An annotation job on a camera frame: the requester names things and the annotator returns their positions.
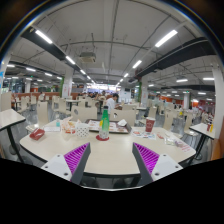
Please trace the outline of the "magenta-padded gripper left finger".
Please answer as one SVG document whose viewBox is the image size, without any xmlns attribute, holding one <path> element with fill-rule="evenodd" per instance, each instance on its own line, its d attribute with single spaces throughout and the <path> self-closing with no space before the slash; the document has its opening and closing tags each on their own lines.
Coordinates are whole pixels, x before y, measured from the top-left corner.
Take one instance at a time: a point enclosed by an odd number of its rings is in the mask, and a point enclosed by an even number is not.
<svg viewBox="0 0 224 224">
<path fill-rule="evenodd" d="M 85 143 L 65 155 L 56 154 L 42 169 L 79 185 L 90 152 L 90 143 Z"/>
</svg>

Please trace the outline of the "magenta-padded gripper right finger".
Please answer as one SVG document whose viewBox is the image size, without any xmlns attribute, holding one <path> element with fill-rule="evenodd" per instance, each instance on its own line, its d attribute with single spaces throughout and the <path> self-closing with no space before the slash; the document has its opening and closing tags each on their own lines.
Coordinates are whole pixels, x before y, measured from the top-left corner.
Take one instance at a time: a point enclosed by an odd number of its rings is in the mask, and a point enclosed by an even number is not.
<svg viewBox="0 0 224 224">
<path fill-rule="evenodd" d="M 182 169 L 168 154 L 159 155 L 138 143 L 133 144 L 132 153 L 141 175 L 139 186 L 145 186 Z"/>
</svg>

